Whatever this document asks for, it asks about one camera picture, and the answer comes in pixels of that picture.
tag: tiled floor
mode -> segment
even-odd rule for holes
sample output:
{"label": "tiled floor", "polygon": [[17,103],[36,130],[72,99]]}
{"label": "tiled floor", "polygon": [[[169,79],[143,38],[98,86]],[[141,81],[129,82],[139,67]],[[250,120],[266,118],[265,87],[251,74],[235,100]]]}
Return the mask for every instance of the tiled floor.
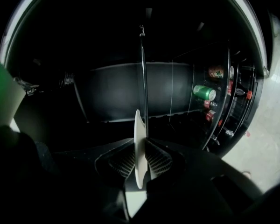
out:
{"label": "tiled floor", "polygon": [[252,181],[267,191],[280,183],[280,59],[264,80],[259,107],[244,136],[223,158],[239,171],[249,171]]}

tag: metal rod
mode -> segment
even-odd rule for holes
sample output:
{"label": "metal rod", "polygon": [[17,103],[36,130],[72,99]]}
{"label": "metal rod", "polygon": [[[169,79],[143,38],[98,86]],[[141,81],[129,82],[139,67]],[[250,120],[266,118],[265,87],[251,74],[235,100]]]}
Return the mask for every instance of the metal rod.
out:
{"label": "metal rod", "polygon": [[146,73],[146,62],[145,62],[145,53],[143,47],[143,38],[145,34],[144,32],[139,35],[140,44],[141,44],[141,59],[142,59],[142,74],[143,74],[143,88],[144,88],[144,120],[145,120],[145,128],[146,128],[146,137],[148,137],[148,94],[147,94],[147,73]]}

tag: red bottle cap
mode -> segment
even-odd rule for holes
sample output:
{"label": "red bottle cap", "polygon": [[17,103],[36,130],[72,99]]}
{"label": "red bottle cap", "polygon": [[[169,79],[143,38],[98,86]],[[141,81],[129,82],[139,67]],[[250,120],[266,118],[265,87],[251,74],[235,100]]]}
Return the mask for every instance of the red bottle cap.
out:
{"label": "red bottle cap", "polygon": [[252,98],[252,91],[248,91],[247,93],[247,99],[251,99]]}

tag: metal spring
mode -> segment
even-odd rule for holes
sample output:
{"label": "metal spring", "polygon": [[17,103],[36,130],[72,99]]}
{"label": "metal spring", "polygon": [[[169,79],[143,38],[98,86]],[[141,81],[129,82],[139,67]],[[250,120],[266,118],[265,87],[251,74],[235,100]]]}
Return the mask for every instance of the metal spring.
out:
{"label": "metal spring", "polygon": [[61,88],[70,84],[74,84],[74,81],[75,81],[74,73],[65,72],[63,78],[59,80],[59,86]]}

